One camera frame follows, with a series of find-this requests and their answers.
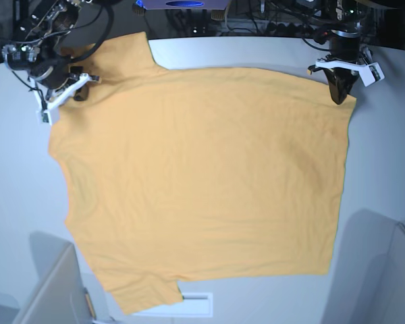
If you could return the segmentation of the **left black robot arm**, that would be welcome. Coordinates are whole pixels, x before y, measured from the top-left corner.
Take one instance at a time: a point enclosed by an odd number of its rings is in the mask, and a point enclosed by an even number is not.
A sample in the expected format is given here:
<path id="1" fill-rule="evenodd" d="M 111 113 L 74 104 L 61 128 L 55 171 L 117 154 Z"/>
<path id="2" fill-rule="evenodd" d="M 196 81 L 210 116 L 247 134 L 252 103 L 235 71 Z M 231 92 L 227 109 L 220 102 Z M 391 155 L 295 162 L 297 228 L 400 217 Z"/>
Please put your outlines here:
<path id="1" fill-rule="evenodd" d="M 323 45 L 326 56 L 308 67 L 313 74 L 322 71 L 329 85 L 331 99 L 342 104 L 350 94 L 357 80 L 364 86 L 382 81 L 385 74 L 381 66 L 373 60 L 373 52 L 362 43 L 363 28 L 370 9 L 377 8 L 375 1 L 322 1 L 321 13 L 327 16 L 312 39 Z"/>

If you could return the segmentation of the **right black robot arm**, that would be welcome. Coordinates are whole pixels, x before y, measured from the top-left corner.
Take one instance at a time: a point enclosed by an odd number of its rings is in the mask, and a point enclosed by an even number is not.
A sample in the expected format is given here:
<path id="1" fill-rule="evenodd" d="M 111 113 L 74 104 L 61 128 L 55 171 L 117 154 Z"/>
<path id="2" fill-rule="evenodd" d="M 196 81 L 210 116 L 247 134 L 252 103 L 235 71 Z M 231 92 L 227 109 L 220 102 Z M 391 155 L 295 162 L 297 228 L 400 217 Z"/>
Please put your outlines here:
<path id="1" fill-rule="evenodd" d="M 16 74 L 27 73 L 23 84 L 32 91 L 39 105 L 41 122 L 53 125 L 59 120 L 59 107 L 68 99 L 85 101 L 90 82 L 99 83 L 100 76 L 84 71 L 80 62 L 88 59 L 110 33 L 114 12 L 108 1 L 89 1 L 107 14 L 107 23 L 98 41 L 83 54 L 73 57 L 62 55 L 62 40 L 77 25 L 83 1 L 41 1 L 32 14 L 19 23 L 11 39 L 1 39 L 1 53 L 6 67 Z"/>

